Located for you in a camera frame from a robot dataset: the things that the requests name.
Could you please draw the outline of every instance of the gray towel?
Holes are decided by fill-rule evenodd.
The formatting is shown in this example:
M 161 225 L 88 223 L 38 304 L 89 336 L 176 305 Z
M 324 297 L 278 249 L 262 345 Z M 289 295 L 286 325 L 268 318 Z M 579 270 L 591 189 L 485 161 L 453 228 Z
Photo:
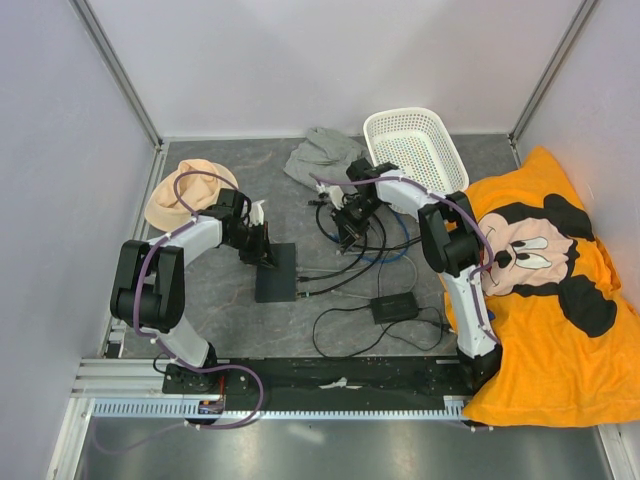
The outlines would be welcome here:
M 338 181 L 349 181 L 346 171 L 351 162 L 367 154 L 367 147 L 329 128 L 312 128 L 307 139 L 293 152 L 284 172 L 294 180 L 315 189 L 310 173 Z

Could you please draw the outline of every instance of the white basket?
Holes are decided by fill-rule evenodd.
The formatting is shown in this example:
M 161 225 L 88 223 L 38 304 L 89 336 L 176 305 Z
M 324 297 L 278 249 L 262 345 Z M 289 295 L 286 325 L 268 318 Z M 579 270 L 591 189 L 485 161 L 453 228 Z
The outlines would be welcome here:
M 375 113 L 364 122 L 364 137 L 374 166 L 391 162 L 435 192 L 449 194 L 469 187 L 460 155 L 442 120 L 431 110 L 398 108 Z

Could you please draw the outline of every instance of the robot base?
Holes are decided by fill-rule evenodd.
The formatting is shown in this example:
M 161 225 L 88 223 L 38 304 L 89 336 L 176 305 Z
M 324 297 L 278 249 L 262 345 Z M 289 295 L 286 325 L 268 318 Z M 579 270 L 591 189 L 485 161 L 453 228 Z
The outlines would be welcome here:
M 209 351 L 204 364 L 200 368 L 211 368 L 218 365 L 216 350 L 209 343 Z M 162 393 L 190 395 L 194 393 L 218 393 L 219 373 L 195 373 L 188 368 L 176 364 L 168 364 L 162 384 Z
M 459 348 L 457 351 L 465 384 L 474 394 L 500 370 L 502 345 L 498 344 L 486 355 L 474 358 L 465 355 Z

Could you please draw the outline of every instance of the orange fabric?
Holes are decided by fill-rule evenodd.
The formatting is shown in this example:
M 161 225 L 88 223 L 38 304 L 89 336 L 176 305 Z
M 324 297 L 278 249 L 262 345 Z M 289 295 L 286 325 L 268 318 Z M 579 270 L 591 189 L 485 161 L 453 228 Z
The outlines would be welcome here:
M 466 193 L 480 224 L 485 215 L 516 202 L 542 208 L 550 194 L 584 210 L 561 167 L 541 147 L 520 170 L 484 179 Z M 569 238 L 577 241 L 579 254 L 570 276 L 585 275 L 595 282 L 603 301 L 615 302 L 615 321 L 606 332 L 590 337 L 569 321 L 558 295 L 523 296 L 514 291 L 487 297 L 504 352 L 499 373 L 466 407 L 469 418 L 489 425 L 553 427 L 640 419 L 640 319 L 622 296 L 604 245 L 597 239 Z M 600 295 L 597 291 L 581 298 L 589 303 Z M 455 325 L 448 299 L 447 304 L 447 316 Z

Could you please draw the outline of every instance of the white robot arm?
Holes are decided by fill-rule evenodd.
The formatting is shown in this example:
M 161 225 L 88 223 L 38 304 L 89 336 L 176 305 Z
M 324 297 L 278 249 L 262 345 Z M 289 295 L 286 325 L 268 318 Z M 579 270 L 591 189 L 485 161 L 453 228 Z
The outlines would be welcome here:
M 213 367 L 215 349 L 184 315 L 184 269 L 211 248 L 228 245 L 247 264 L 275 267 L 267 224 L 259 202 L 251 205 L 240 192 L 222 189 L 212 207 L 192 218 L 180 235 L 166 234 L 147 242 L 130 240 L 120 251 L 111 295 L 111 313 L 134 327 L 136 285 L 145 257 L 156 247 L 139 299 L 140 332 L 161 341 L 177 358 L 193 367 Z
M 491 328 L 480 285 L 484 247 L 469 223 L 475 223 L 475 219 L 468 198 L 462 192 L 446 197 L 428 194 L 400 181 L 404 173 L 394 165 L 372 168 L 365 159 L 353 162 L 347 175 L 357 184 L 356 195 L 340 195 L 335 186 L 326 191 L 334 205 L 331 216 L 338 226 L 341 247 L 347 248 L 362 236 L 369 226 L 368 218 L 382 203 L 392 204 L 418 220 L 425 259 L 441 274 L 451 297 L 460 362 L 468 384 L 477 391 L 499 369 L 502 347 Z M 448 229 L 447 223 L 454 228 Z

